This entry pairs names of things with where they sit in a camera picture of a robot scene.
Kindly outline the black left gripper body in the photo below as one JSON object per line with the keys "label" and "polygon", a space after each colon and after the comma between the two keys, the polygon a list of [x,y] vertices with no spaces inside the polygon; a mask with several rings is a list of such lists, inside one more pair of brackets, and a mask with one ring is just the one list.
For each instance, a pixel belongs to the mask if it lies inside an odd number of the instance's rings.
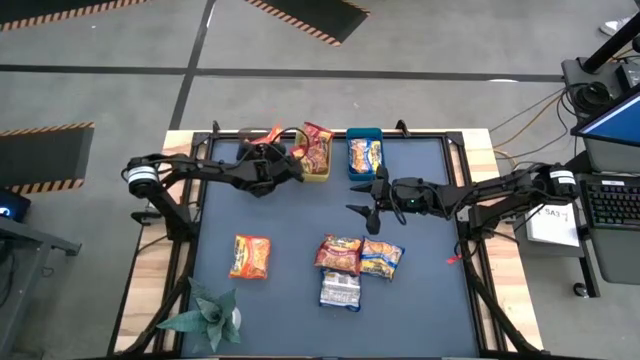
{"label": "black left gripper body", "polygon": [[284,145],[242,143],[239,145],[236,160],[242,170],[242,179],[235,180],[234,187],[255,197],[265,196],[278,185],[288,181]]}

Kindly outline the red roast beef ramen pack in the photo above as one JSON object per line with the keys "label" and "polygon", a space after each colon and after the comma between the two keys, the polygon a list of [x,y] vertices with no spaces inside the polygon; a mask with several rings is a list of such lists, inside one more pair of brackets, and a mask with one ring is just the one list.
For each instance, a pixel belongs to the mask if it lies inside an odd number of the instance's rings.
{"label": "red roast beef ramen pack", "polygon": [[359,238],[326,234],[317,249],[314,266],[358,276],[362,246],[363,241]]}
{"label": "red roast beef ramen pack", "polygon": [[291,155],[295,160],[300,162],[300,165],[304,173],[310,173],[313,168],[313,163],[309,156],[311,155],[310,145],[307,143],[301,143],[295,145],[291,151]]}
{"label": "red roast beef ramen pack", "polygon": [[329,168],[330,142],[333,133],[319,125],[305,122],[303,132],[306,136],[301,138],[300,145],[306,152],[301,159],[303,168],[309,174],[322,174]]}

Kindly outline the blue ramen noodle pack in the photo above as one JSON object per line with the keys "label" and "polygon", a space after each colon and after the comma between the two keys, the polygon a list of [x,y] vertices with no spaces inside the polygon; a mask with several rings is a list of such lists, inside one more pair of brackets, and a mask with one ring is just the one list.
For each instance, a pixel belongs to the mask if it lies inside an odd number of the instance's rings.
{"label": "blue ramen noodle pack", "polygon": [[404,253],[403,247],[364,237],[360,253],[360,272],[392,281]]}
{"label": "blue ramen noodle pack", "polygon": [[377,168],[382,164],[382,145],[379,140],[371,140],[368,143],[367,164],[372,173],[376,173]]}
{"label": "blue ramen noodle pack", "polygon": [[350,169],[353,173],[369,173],[371,165],[368,160],[369,140],[354,138],[349,141]]}

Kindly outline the orange chicken ramen pack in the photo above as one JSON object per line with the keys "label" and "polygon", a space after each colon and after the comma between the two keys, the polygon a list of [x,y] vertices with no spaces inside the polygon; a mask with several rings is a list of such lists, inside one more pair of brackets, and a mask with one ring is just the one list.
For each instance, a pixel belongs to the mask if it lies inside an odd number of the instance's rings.
{"label": "orange chicken ramen pack", "polygon": [[271,253],[267,237],[237,234],[234,241],[234,260],[230,278],[266,279]]}
{"label": "orange chicken ramen pack", "polygon": [[280,125],[275,125],[267,135],[251,140],[250,143],[254,145],[279,143],[282,131],[283,128]]}

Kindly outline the blue ramen pack white back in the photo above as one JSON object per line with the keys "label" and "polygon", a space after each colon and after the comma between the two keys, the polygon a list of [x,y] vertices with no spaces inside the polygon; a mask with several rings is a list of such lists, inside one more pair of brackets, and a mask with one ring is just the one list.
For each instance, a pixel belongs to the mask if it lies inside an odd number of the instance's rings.
{"label": "blue ramen pack white back", "polygon": [[324,269],[319,305],[344,308],[352,312],[361,309],[361,282],[358,276]]}

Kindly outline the yellow plastic bin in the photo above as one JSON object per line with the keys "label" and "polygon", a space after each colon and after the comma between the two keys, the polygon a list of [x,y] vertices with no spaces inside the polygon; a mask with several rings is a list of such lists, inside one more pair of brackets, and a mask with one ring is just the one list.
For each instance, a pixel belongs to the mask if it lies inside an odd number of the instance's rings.
{"label": "yellow plastic bin", "polygon": [[[304,133],[303,135],[297,135],[296,136],[296,142],[295,145],[300,144],[301,138],[306,136],[306,134]],[[309,173],[304,173],[303,172],[303,177],[304,177],[304,181],[305,182],[325,182],[328,180],[329,174],[330,174],[330,160],[331,160],[331,146],[332,146],[332,140],[330,142],[330,153],[329,153],[329,168],[328,171],[322,174],[309,174]]]}

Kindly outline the blue plastic bin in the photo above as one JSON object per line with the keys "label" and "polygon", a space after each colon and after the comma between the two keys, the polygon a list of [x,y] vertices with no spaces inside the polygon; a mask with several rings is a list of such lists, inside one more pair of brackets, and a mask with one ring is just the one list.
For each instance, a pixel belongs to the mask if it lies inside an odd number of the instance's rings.
{"label": "blue plastic bin", "polygon": [[348,154],[348,177],[352,181],[369,181],[375,176],[375,173],[371,171],[369,173],[359,174],[353,173],[350,169],[350,157],[349,157],[349,141],[354,138],[366,138],[369,140],[379,140],[382,145],[383,162],[380,166],[385,165],[384,147],[383,147],[383,132],[380,128],[349,128],[346,131],[346,144]]}

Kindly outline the white paper sheet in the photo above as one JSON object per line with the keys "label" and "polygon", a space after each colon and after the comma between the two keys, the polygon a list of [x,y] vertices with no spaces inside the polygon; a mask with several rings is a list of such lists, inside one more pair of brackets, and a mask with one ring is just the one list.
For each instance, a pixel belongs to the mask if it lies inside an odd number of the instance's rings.
{"label": "white paper sheet", "polygon": [[579,247],[574,207],[567,205],[540,205],[526,216],[526,236],[534,242]]}

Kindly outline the black hazard-striped floor mat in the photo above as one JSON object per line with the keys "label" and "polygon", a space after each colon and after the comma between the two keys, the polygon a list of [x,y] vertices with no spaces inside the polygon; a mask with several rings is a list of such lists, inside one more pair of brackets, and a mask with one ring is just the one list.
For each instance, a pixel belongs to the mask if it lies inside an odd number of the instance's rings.
{"label": "black hazard-striped floor mat", "polygon": [[253,7],[334,47],[369,16],[351,0],[244,0]]}
{"label": "black hazard-striped floor mat", "polygon": [[0,131],[0,189],[19,195],[84,185],[93,122]]}

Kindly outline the green plant in white pot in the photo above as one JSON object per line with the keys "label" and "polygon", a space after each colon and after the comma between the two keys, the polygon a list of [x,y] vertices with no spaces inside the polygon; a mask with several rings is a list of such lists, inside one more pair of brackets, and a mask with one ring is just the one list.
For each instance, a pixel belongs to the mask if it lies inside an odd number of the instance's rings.
{"label": "green plant in white pot", "polygon": [[240,344],[239,326],[234,322],[234,311],[237,309],[236,289],[215,296],[193,278],[189,278],[189,285],[196,309],[164,320],[157,328],[205,336],[212,351],[218,349],[222,340]]}

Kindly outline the black backlit keyboard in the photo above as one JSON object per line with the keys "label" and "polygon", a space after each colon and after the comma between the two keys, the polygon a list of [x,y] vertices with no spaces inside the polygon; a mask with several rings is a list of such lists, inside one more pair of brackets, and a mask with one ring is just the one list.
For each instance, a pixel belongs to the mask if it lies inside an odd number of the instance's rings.
{"label": "black backlit keyboard", "polygon": [[640,178],[587,176],[579,186],[592,228],[640,231]]}

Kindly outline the grey pole base box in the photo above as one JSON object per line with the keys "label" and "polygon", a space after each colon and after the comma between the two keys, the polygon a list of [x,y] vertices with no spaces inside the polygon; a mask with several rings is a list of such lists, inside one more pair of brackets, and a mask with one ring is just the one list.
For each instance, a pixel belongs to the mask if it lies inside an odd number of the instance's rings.
{"label": "grey pole base box", "polygon": [[581,61],[582,58],[567,59],[561,63],[564,82],[569,88],[569,96],[572,101],[576,99],[578,89],[583,87],[583,83],[600,82],[604,84],[612,99],[625,93],[616,75],[620,63],[607,62],[591,74],[582,69]]}

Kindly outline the grey computer cart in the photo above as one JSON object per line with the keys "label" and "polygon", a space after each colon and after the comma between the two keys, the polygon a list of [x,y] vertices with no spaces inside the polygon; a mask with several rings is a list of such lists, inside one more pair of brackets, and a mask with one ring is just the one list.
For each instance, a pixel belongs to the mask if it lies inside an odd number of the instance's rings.
{"label": "grey computer cart", "polygon": [[577,179],[579,197],[574,207],[579,247],[553,245],[527,239],[525,217],[515,223],[520,253],[548,257],[573,257],[580,262],[590,297],[600,295],[595,270],[609,283],[640,285],[640,231],[592,228],[581,203],[579,181],[587,176],[640,178],[640,147],[587,139],[586,150],[569,161]]}

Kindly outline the black pole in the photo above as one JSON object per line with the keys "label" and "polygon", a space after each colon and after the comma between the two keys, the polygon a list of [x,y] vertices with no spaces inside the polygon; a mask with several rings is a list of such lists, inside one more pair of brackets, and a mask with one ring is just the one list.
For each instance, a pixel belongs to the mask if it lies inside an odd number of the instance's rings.
{"label": "black pole", "polygon": [[587,73],[594,73],[638,35],[640,35],[640,10],[631,16],[631,20],[615,35],[609,36],[609,39],[589,58],[581,62],[582,69]]}

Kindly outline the grey side desk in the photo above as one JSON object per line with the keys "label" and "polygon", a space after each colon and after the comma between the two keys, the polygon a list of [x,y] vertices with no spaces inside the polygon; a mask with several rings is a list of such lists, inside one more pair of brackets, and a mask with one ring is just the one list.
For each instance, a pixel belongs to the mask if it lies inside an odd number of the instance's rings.
{"label": "grey side desk", "polygon": [[57,249],[67,256],[77,256],[82,245],[7,218],[0,218],[0,240],[13,243],[15,259],[14,264],[8,261],[7,266],[0,265],[0,281],[4,279],[4,270],[12,273],[8,291],[0,284],[0,360],[3,360],[14,345],[49,253]]}

